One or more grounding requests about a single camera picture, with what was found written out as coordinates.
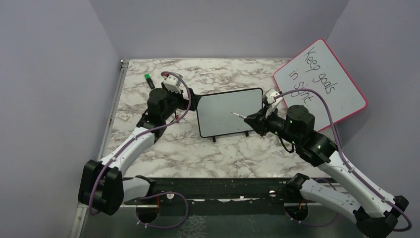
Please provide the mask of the red whiteboard marker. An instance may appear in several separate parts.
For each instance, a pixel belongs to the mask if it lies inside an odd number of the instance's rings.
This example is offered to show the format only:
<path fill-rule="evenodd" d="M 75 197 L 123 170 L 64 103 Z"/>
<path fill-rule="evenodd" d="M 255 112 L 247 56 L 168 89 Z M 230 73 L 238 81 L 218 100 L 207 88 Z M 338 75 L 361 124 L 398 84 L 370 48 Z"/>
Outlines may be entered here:
<path fill-rule="evenodd" d="M 239 118 L 241 118 L 241 119 L 245 119 L 246 118 L 246 116 L 244 116 L 244 115 L 241 115 L 241 114 L 238 114 L 238 113 L 234 113 L 234 112 L 231 112 L 234 116 L 237 116 L 237 117 L 239 117 Z"/>

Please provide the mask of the black framed small whiteboard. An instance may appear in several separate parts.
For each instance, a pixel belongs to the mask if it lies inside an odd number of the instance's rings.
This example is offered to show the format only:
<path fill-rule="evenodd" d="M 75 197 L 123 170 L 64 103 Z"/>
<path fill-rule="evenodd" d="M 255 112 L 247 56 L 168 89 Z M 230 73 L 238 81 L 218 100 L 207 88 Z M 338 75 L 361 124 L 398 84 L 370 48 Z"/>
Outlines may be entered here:
<path fill-rule="evenodd" d="M 201 138 L 216 138 L 227 135 L 250 135 L 253 129 L 243 119 L 263 107 L 263 90 L 259 87 L 203 95 L 196 110 Z"/>

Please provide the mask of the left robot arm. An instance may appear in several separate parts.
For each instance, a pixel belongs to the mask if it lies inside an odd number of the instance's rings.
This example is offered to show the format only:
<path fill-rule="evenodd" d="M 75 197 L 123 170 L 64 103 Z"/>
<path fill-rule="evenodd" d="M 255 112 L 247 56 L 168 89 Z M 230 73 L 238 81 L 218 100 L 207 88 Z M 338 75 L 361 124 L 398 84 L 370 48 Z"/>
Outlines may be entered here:
<path fill-rule="evenodd" d="M 131 135 L 113 152 L 99 161 L 89 160 L 83 168 L 78 201 L 88 206 L 88 212 L 113 215 L 120 205 L 133 198 L 151 203 L 156 191 L 151 180 L 138 177 L 123 180 L 128 168 L 163 135 L 166 120 L 177 110 L 195 111 L 201 95 L 187 89 L 188 98 L 182 92 L 156 88 L 149 93 L 147 110 L 142 114 Z"/>

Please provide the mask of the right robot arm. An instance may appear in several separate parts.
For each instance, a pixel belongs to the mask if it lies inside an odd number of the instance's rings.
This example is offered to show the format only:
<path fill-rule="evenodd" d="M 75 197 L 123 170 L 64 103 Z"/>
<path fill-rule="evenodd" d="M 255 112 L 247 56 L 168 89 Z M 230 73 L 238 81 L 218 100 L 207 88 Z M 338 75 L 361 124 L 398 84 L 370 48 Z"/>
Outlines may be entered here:
<path fill-rule="evenodd" d="M 296 174 L 286 184 L 286 196 L 320 203 L 356 224 L 369 238 L 385 238 L 395 230 L 398 218 L 409 202 L 376 186 L 345 157 L 327 136 L 314 130 L 315 117 L 302 105 L 288 108 L 286 118 L 276 112 L 266 115 L 267 107 L 244 118 L 257 134 L 271 132 L 290 142 L 304 161 L 330 175 L 347 192 L 340 193 L 303 174 Z"/>

